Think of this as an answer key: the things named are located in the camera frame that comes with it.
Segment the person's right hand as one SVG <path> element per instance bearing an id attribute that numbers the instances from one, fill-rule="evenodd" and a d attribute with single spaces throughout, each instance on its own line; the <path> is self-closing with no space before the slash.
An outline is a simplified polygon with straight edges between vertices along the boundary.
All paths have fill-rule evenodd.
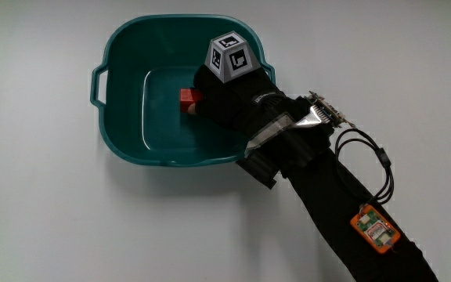
<path id="1" fill-rule="evenodd" d="M 234 31 L 211 39 L 193 84 L 204 96 L 194 103 L 197 115 L 249 138 L 280 115 L 292 121 L 306 115 L 303 101 L 278 89 L 248 42 Z"/>

